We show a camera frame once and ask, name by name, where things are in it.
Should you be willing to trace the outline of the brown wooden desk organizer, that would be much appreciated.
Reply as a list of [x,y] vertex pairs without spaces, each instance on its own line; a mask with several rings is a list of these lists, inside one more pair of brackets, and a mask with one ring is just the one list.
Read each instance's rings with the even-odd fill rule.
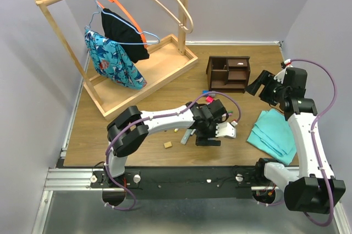
[[249,56],[209,56],[206,67],[209,91],[245,92],[250,77]]

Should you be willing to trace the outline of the wooden clothes rack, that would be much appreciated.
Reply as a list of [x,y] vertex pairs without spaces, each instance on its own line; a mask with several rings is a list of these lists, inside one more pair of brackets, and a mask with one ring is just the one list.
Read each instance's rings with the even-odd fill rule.
[[196,64],[197,57],[185,45],[186,34],[194,29],[187,0],[175,1],[179,13],[172,18],[178,34],[155,42],[147,42],[148,32],[133,17],[123,19],[96,3],[104,33],[93,31],[91,25],[86,25],[84,32],[96,75],[89,78],[77,59],[74,63],[86,91],[105,119],[117,117]]

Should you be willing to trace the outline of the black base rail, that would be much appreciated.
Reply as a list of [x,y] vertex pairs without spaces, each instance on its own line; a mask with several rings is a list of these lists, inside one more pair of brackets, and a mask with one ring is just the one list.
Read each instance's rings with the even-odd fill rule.
[[117,182],[142,199],[255,199],[276,203],[282,191],[254,166],[129,166]]

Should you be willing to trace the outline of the black garment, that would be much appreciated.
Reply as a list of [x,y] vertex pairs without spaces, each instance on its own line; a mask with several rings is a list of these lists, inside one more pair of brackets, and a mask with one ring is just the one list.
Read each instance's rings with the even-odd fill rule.
[[133,63],[149,59],[150,55],[134,25],[107,8],[101,12],[101,20],[105,37],[121,42],[121,47]]

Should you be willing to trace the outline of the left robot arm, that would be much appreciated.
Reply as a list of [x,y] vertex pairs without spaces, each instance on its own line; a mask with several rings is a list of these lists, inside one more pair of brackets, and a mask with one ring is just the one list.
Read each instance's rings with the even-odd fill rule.
[[111,188],[124,182],[127,157],[136,152],[148,135],[171,129],[194,130],[197,146],[220,146],[218,138],[235,138],[236,130],[227,121],[229,114],[220,100],[210,104],[188,102],[164,111],[140,111],[128,107],[107,126],[109,146],[106,151],[103,181]]

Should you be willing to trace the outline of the pink black highlighter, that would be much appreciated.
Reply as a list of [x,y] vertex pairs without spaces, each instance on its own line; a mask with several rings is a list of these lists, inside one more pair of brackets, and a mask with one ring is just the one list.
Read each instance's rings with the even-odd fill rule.
[[209,103],[211,103],[213,100],[214,100],[214,98],[211,96],[206,97],[206,101]]

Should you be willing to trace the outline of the mint green highlighter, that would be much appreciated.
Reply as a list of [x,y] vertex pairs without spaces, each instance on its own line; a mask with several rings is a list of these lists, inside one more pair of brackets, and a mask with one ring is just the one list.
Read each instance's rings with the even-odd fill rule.
[[180,143],[183,144],[183,145],[186,145],[188,140],[189,140],[189,138],[192,136],[192,134],[193,134],[193,129],[187,129],[185,131]]

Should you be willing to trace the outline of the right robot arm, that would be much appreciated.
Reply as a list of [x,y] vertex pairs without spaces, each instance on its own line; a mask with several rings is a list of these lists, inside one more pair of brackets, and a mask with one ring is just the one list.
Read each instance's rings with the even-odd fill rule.
[[331,214],[346,191],[344,181],[336,179],[323,150],[318,132],[318,117],[313,99],[305,97],[307,71],[286,67],[277,75],[263,70],[246,92],[259,94],[269,105],[279,105],[284,112],[296,145],[299,174],[283,164],[260,158],[253,171],[254,181],[264,186],[274,183],[283,191],[290,211]]

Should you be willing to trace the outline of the blue patterned shorts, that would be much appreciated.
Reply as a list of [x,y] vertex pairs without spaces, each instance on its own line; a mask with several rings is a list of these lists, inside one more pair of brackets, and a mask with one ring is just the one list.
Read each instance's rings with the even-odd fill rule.
[[141,90],[147,85],[146,79],[117,42],[86,29],[85,44],[99,75],[135,90]]

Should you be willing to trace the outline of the teal folded cloth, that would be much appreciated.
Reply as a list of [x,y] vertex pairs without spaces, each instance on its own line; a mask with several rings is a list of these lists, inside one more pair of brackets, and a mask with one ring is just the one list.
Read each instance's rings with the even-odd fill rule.
[[293,132],[275,109],[260,113],[247,142],[284,165],[289,165],[296,155]]

